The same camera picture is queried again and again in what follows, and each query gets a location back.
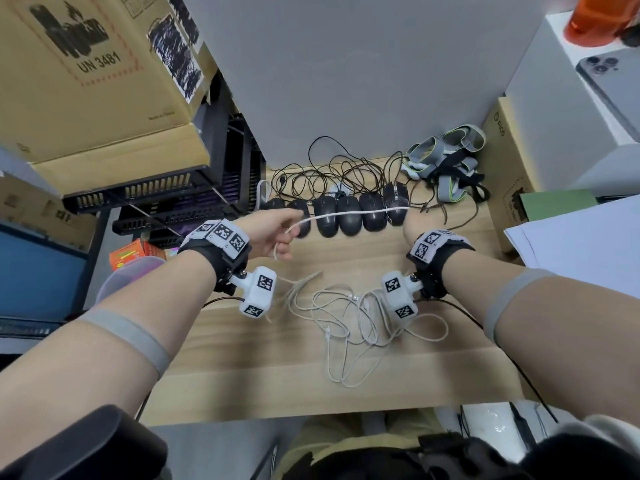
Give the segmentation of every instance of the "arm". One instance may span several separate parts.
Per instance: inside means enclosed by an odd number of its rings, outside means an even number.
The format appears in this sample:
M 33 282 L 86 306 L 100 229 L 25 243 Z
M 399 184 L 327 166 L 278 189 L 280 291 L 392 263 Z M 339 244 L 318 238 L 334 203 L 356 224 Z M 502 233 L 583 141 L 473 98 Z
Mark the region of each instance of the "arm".
M 290 259 L 299 228 L 284 230 L 301 217 L 294 209 L 264 210 L 236 225 L 250 237 L 250 258 L 277 245 L 278 259 Z M 185 251 L 98 307 L 147 330 L 173 358 L 215 282 L 210 263 Z M 0 468 L 104 404 L 135 414 L 157 379 L 145 357 L 109 332 L 82 321 L 60 327 L 0 374 Z
M 413 243 L 439 228 L 437 217 L 411 212 L 404 236 Z M 449 293 L 483 323 L 502 288 L 524 268 L 471 250 L 442 271 Z M 555 405 L 578 417 L 600 413 L 640 425 L 640 300 L 553 276 L 519 291 L 498 320 L 501 348 Z

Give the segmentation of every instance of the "tangled white cable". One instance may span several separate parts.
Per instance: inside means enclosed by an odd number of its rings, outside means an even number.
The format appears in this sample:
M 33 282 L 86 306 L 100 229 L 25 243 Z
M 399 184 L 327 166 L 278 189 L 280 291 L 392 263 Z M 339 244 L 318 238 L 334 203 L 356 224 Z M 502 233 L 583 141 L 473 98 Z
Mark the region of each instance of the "tangled white cable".
M 293 224 L 291 227 L 289 227 L 285 233 L 290 233 L 291 229 L 293 229 L 293 227 L 298 226 L 300 224 L 303 224 L 305 222 L 311 222 L 311 221 L 315 221 L 318 219 L 322 219 L 324 217 L 333 217 L 333 216 L 346 216 L 348 214 L 377 214 L 379 212 L 391 212 L 392 210 L 409 210 L 411 209 L 411 207 L 391 207 L 389 209 L 379 209 L 379 210 L 349 210 L 347 212 L 333 212 L 332 214 L 324 214 L 322 216 L 311 216 L 311 217 L 307 217 L 306 219 L 302 219 L 299 222 L 296 222 L 295 224 Z M 278 248 L 278 245 L 276 244 L 273 247 L 273 258 L 277 261 L 278 257 L 276 256 L 276 250 Z
M 412 320 L 410 320 L 409 322 L 407 322 L 406 324 L 404 324 L 403 326 L 398 326 L 397 328 L 395 328 L 394 325 L 391 323 L 389 314 L 387 313 L 384 300 L 378 294 L 379 292 L 382 291 L 380 289 L 373 289 L 373 290 L 367 291 L 362 296 L 357 296 L 350 286 L 345 285 L 343 283 L 337 283 L 334 285 L 327 286 L 327 288 L 325 289 L 316 291 L 311 297 L 310 306 L 300 306 L 300 304 L 298 303 L 298 294 L 300 293 L 302 288 L 306 286 L 308 282 L 313 280 L 316 276 L 320 275 L 320 273 L 321 271 L 318 271 L 306 278 L 301 279 L 300 281 L 290 281 L 284 278 L 279 278 L 279 279 L 281 279 L 284 282 L 292 284 L 291 289 L 286 293 L 284 298 L 284 304 L 286 307 L 288 307 L 289 311 L 295 316 L 300 317 L 304 320 L 311 320 L 315 322 L 316 325 L 318 325 L 318 327 L 320 327 L 320 329 L 324 331 L 324 338 L 327 343 L 326 370 L 327 370 L 327 374 L 329 375 L 329 379 L 331 379 L 333 382 L 340 383 L 343 386 L 348 388 L 357 387 L 360 384 L 362 384 L 372 374 L 372 372 L 375 370 L 378 364 L 380 364 L 383 357 L 387 353 L 388 346 L 391 344 L 393 339 L 398 337 L 404 331 L 406 331 L 407 333 L 409 333 L 414 337 L 417 337 L 418 339 L 425 340 L 427 342 L 441 342 L 444 339 L 446 339 L 447 336 L 449 335 L 448 323 L 444 320 L 444 318 L 433 313 L 420 314 L 415 318 L 413 318 Z M 329 299 L 329 301 L 325 303 L 318 303 L 317 300 L 322 295 L 325 295 L 325 294 L 332 295 L 333 298 Z M 337 314 L 334 314 L 333 312 L 329 311 L 329 309 L 327 309 L 329 305 L 337 301 L 347 302 L 340 316 Z M 383 323 L 384 328 L 386 329 L 388 334 L 387 339 L 382 338 L 378 330 L 378 327 L 380 324 L 376 323 L 375 317 L 373 316 L 374 313 L 371 310 L 372 301 L 375 302 L 375 304 L 378 306 L 378 311 L 380 313 L 380 320 L 378 320 L 378 322 L 381 321 Z M 345 323 L 345 315 L 350 306 L 354 306 L 356 309 L 356 323 L 358 324 L 358 330 L 360 332 L 360 337 L 361 337 L 359 339 L 354 337 L 355 334 L 351 332 L 347 323 Z M 304 316 L 299 313 L 299 312 L 305 312 L 305 311 L 310 312 L 311 316 L 310 317 Z M 315 312 L 322 312 L 326 315 L 329 315 L 329 317 L 318 317 L 315 315 Z M 429 317 L 429 316 L 437 318 L 444 324 L 444 327 L 445 327 L 444 334 L 437 339 L 430 339 L 428 337 L 424 337 L 414 332 L 413 330 L 409 329 L 409 325 L 411 325 L 411 323 L 417 320 L 418 318 Z M 342 370 L 340 373 L 340 378 L 338 379 L 334 378 L 331 372 L 330 361 L 331 361 L 331 339 L 332 338 L 344 339 L 344 343 L 345 343 L 344 355 L 342 358 Z M 366 344 L 365 348 L 356 355 L 356 357 L 353 359 L 350 366 L 347 367 L 347 353 L 348 353 L 349 345 L 359 346 L 363 344 Z M 382 353 L 382 355 L 380 355 L 379 359 L 375 362 L 375 364 L 373 364 L 373 367 L 369 371 L 367 371 L 366 374 L 364 374 L 364 377 L 361 380 L 359 380 L 356 383 L 347 384 L 346 381 L 349 375 L 352 373 L 358 359 L 367 350 L 369 350 L 372 347 L 383 348 L 384 352 Z

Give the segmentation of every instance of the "khaki pants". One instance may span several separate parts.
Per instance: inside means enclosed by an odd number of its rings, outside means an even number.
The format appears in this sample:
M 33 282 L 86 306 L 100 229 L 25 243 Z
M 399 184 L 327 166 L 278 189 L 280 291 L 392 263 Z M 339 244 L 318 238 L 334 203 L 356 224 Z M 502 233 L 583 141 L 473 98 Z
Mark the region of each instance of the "khaki pants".
M 420 446 L 419 436 L 443 433 L 444 429 L 433 408 L 425 408 L 389 412 L 387 431 L 382 435 L 364 436 L 360 413 L 315 416 L 293 439 L 273 478 L 281 480 L 309 452 L 314 455 L 313 465 L 339 451 L 372 447 L 416 448 Z

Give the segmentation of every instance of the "person's left hand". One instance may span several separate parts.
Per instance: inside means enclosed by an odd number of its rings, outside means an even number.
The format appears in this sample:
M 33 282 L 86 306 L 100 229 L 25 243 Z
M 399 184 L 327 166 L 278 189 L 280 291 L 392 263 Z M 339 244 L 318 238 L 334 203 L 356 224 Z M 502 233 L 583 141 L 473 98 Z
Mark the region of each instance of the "person's left hand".
M 300 227 L 295 226 L 288 233 L 285 231 L 303 217 L 302 210 L 297 209 L 257 210 L 236 220 L 234 224 L 249 236 L 252 247 L 249 259 L 272 257 L 273 247 L 277 246 L 278 260 L 287 260 L 293 257 L 289 244 L 300 233 Z

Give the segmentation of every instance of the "green paper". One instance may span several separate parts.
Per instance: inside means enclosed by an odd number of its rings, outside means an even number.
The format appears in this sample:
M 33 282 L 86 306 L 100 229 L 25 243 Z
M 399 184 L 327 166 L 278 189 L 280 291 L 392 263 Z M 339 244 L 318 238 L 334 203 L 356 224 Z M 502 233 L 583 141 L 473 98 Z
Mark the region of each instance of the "green paper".
M 590 190 L 560 190 L 521 194 L 522 205 L 530 221 L 561 216 L 597 205 Z

